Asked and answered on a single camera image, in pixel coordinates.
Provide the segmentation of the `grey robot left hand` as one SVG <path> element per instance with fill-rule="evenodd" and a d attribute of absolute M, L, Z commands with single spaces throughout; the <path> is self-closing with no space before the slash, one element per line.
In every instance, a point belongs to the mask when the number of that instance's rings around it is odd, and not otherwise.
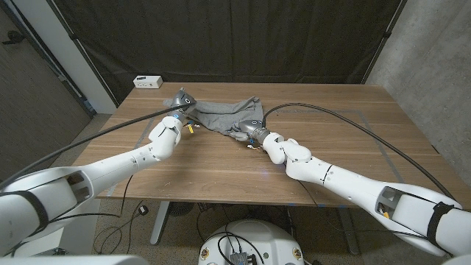
<path fill-rule="evenodd" d="M 187 115 L 196 107 L 196 100 L 184 88 L 181 88 L 173 97 L 171 107 L 174 108 L 171 116 L 184 122 Z"/>

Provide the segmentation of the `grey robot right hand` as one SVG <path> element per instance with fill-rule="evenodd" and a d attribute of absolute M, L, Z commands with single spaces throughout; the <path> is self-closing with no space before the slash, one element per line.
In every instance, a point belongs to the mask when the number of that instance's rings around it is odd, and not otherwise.
<path fill-rule="evenodd" d="M 249 141 L 253 139 L 259 144 L 262 144 L 270 133 L 271 131 L 263 126 L 262 121 L 245 120 L 237 123 L 234 128 L 229 131 L 229 136 L 237 141 Z"/>

